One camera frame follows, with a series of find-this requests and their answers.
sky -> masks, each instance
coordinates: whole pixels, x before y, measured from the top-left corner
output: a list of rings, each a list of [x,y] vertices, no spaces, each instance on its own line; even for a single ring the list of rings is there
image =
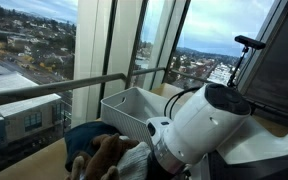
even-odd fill
[[[141,39],[154,43],[162,10],[172,0],[149,0]],[[274,0],[191,0],[178,47],[239,56],[237,35],[256,38]],[[0,6],[56,20],[77,21],[78,0],[0,0]]]

handrail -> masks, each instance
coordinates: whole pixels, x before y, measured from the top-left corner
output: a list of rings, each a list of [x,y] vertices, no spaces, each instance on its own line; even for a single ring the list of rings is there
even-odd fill
[[[141,70],[133,71],[132,76],[138,76],[141,74],[147,74],[147,73],[157,72],[157,71],[162,71],[162,70],[165,71],[165,68],[158,67],[158,68],[152,68],[152,69],[141,69]]]
[[[43,95],[52,93],[59,93],[67,90],[77,89],[85,86],[91,86],[95,84],[101,84],[114,80],[126,80],[126,76],[123,73],[117,73],[112,75],[105,75],[100,77],[71,80],[65,82],[57,82],[52,84],[43,84],[39,86],[26,87],[21,89],[12,89],[0,92],[0,105],[8,104],[12,102],[31,99]]]
[[[211,83],[212,82],[212,81],[208,81],[206,79],[198,78],[198,77],[195,77],[195,76],[192,76],[192,75],[180,72],[180,71],[176,71],[174,69],[171,69],[170,71],[173,72],[173,73],[176,73],[176,74],[180,74],[180,75],[182,75],[184,77],[188,77],[190,79],[195,79],[195,80],[198,80],[198,81],[201,81],[201,82],[204,82],[204,83]]]

white robot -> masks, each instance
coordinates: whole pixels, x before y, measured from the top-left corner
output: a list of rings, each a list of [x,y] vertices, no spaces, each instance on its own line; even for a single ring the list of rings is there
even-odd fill
[[[241,36],[235,40],[245,45],[241,59],[248,47],[265,47]],[[207,154],[208,163],[215,167],[210,173],[219,179],[288,179],[288,135],[275,137],[252,119],[248,102],[232,88],[233,79],[228,87],[203,86],[173,120],[147,120],[154,144],[147,179],[171,179],[200,164]]]

white plastic basket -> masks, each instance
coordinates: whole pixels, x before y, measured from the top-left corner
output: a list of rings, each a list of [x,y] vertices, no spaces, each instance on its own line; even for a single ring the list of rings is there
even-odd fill
[[[116,127],[131,139],[146,142],[153,147],[145,122],[151,117],[164,116],[168,99],[140,88],[130,88],[101,100],[101,120]],[[175,104],[175,116],[181,105]]]

blue fabric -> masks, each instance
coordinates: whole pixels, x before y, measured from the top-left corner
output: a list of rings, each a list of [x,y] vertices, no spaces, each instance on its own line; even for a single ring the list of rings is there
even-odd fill
[[[97,149],[90,146],[90,141],[99,135],[115,133],[121,134],[115,127],[107,125],[101,121],[89,122],[71,129],[64,135],[66,143],[67,158],[65,168],[67,171],[72,171],[74,154],[78,151],[85,151],[90,156],[94,156]]]

